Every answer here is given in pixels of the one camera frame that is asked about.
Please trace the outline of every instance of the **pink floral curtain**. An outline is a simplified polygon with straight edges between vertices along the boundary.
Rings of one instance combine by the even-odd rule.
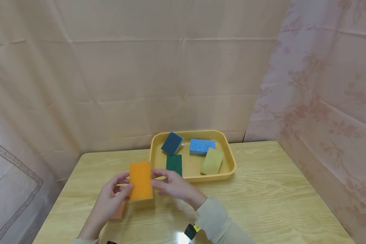
[[[366,0],[292,1],[245,141],[276,140],[366,244]]]

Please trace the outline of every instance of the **wrist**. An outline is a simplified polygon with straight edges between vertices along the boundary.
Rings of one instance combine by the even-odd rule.
[[[93,214],[91,213],[85,221],[78,238],[82,240],[98,239],[100,232],[105,225],[106,223],[98,220],[98,218],[95,218],[95,216],[93,216]]]
[[[198,210],[207,200],[207,197],[199,190],[195,189],[187,198],[188,203],[195,211]]]

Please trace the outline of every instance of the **person's right hand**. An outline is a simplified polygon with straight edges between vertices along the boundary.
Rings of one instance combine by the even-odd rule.
[[[169,195],[181,199],[191,205],[196,211],[207,200],[207,197],[178,173],[166,169],[152,169],[152,178],[165,176],[164,180],[152,180],[152,186],[160,189],[159,195]]]

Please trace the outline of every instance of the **person's left hand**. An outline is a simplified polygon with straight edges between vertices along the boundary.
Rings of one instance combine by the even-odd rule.
[[[128,176],[129,172],[116,175],[104,185],[78,238],[83,240],[97,239],[101,229],[122,201],[129,200],[129,193],[133,189],[133,185],[129,184]]]

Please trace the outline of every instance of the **hand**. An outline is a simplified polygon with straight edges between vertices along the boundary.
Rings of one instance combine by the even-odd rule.
[[[196,211],[207,200],[207,197],[178,173],[166,169],[152,169],[152,178],[165,176],[164,180],[152,180],[152,186],[160,189],[159,195],[165,193],[185,201]]]
[[[98,239],[101,229],[115,213],[122,201],[129,200],[133,185],[129,184],[129,172],[114,176],[99,193],[98,199],[85,221],[78,238],[83,240]],[[117,184],[129,184],[126,187]]]

